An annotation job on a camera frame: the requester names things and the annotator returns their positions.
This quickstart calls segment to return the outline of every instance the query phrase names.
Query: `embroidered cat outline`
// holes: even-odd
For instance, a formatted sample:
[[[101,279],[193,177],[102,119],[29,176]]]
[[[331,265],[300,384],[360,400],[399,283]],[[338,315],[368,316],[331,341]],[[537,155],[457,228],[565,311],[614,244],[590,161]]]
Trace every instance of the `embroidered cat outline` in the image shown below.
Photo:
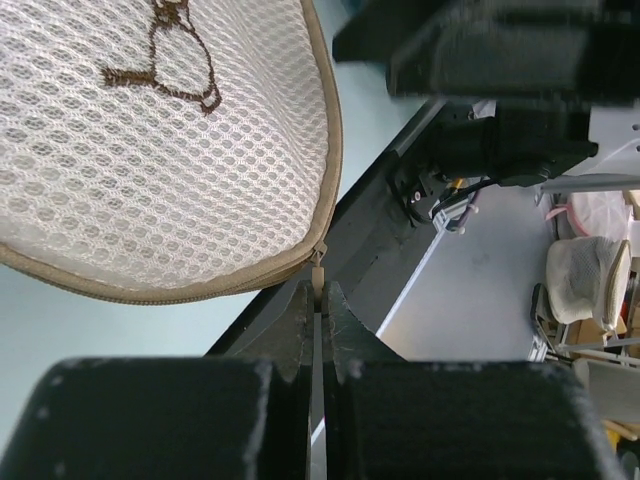
[[[148,32],[151,68],[138,71],[103,68],[102,75],[105,84],[111,87],[149,86],[172,97],[198,102],[202,113],[205,116],[209,115],[218,108],[222,97],[215,82],[211,55],[189,19],[189,0],[153,0],[153,14],[154,18]],[[192,40],[190,48],[198,51],[203,64],[208,67],[206,78],[201,79],[202,89],[169,86],[167,83],[170,81],[163,80],[162,77],[164,73],[170,73],[162,71],[162,65],[158,71],[158,35],[166,33],[170,36],[172,32],[174,34],[176,32],[187,33]]]

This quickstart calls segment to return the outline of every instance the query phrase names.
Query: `white mesh fabric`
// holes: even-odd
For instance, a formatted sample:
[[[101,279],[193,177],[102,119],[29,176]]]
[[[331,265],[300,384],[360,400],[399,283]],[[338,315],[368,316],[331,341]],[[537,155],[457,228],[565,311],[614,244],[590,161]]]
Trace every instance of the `white mesh fabric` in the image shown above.
[[[136,290],[300,243],[328,127],[299,0],[0,10],[0,241]]]
[[[625,240],[629,235],[631,208],[622,192],[572,193],[569,223],[576,235]]]
[[[547,254],[547,289],[553,315],[569,324],[593,318],[615,328],[631,269],[629,243],[604,237],[555,242]]]

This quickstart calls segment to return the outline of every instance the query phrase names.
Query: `metal pole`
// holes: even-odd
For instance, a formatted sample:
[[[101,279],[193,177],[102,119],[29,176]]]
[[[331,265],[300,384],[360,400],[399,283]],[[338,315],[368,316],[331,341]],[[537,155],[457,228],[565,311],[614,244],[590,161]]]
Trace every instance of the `metal pole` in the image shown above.
[[[585,350],[584,352],[580,352],[580,354],[640,367],[640,358],[623,357],[622,355],[616,355],[615,353],[599,352],[597,350]]]
[[[576,177],[563,175],[543,183],[540,188],[542,193],[637,190],[640,188],[640,176],[606,173],[579,175]]]
[[[640,337],[638,338],[624,338],[622,340],[609,340],[606,344],[602,343],[585,343],[583,345],[558,345],[555,347],[558,353],[567,352],[580,352],[582,350],[593,350],[609,347],[626,347],[628,345],[639,345]]]

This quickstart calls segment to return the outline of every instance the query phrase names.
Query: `black metal frame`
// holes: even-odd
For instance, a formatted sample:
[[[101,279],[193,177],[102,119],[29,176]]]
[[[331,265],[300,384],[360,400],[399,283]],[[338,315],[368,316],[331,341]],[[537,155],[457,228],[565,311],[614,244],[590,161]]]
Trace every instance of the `black metal frame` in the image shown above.
[[[328,479],[624,477],[571,370],[408,362],[358,320],[336,282],[320,302],[316,293],[298,283],[236,358],[54,366],[0,477],[308,479],[316,367]]]
[[[326,276],[340,284],[356,316],[374,332],[437,235],[433,225],[414,225],[390,184],[409,184],[406,177],[413,175],[430,129],[444,121],[467,121],[471,110],[470,105],[427,102],[336,207],[325,239]],[[420,202],[425,214],[446,185],[434,180],[431,187]],[[207,355],[234,354],[246,347],[282,313],[297,283],[309,278],[305,269],[260,292]]]

